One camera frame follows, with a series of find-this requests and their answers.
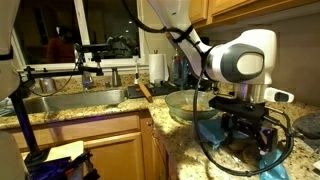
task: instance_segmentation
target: blue cloth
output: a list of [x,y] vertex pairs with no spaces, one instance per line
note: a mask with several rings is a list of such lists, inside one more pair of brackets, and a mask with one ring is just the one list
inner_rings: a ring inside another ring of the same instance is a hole
[[[280,150],[276,149],[270,153],[267,153],[266,155],[262,156],[262,159],[259,162],[260,168],[264,168],[271,163],[275,162],[282,153]],[[266,171],[261,174],[260,176],[261,180],[290,180],[286,169],[283,167],[282,164],[277,165],[276,167],[270,169],[269,171]]]
[[[207,138],[213,144],[213,148],[216,149],[220,146],[220,143],[226,139],[226,135],[223,129],[221,129],[221,118],[218,117],[214,120],[202,120],[199,121],[200,133]],[[241,139],[248,136],[241,134],[237,131],[233,132],[233,137]]]

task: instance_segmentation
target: glass bowl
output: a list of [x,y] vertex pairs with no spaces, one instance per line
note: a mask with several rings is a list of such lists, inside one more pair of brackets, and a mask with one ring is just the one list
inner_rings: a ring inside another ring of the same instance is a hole
[[[170,114],[182,120],[193,120],[193,97],[194,90],[176,91],[166,96],[165,101],[169,107]],[[218,113],[218,110],[209,106],[213,94],[199,91],[197,99],[198,120],[211,119]]]

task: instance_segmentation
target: wall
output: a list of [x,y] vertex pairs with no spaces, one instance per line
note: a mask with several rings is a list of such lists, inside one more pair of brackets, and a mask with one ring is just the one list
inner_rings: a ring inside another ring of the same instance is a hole
[[[147,0],[143,1],[143,14],[142,18],[144,23],[151,28],[161,29],[163,27],[161,21],[159,20],[157,14],[152,9]],[[166,38],[165,34],[153,34],[148,32],[143,32],[145,37],[144,42],[144,52],[145,57],[148,59],[148,55],[154,53],[155,50],[158,53],[166,54],[168,64],[171,64],[171,57],[175,54],[173,46],[170,44],[169,40]]]
[[[273,87],[289,91],[295,99],[320,107],[320,14],[263,25],[277,33],[277,63]],[[246,28],[205,34],[211,44],[230,41]]]

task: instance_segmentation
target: paper towel roll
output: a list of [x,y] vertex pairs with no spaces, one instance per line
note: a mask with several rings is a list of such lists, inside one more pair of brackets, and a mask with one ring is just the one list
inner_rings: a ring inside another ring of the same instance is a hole
[[168,81],[169,71],[164,54],[149,54],[149,79],[151,83],[154,83],[155,79]]

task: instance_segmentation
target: cutting board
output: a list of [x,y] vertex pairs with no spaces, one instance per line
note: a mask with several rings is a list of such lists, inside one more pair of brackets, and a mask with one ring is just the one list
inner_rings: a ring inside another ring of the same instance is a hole
[[[139,88],[138,85],[134,86],[128,86],[128,97],[129,99],[134,99],[134,98],[142,98],[144,97],[144,94],[142,91],[137,91]],[[178,89],[176,87],[170,86],[170,85],[163,85],[161,87],[153,87],[153,88],[148,88],[149,92],[151,93],[152,96],[162,96],[162,95],[167,95],[172,92],[177,91]]]

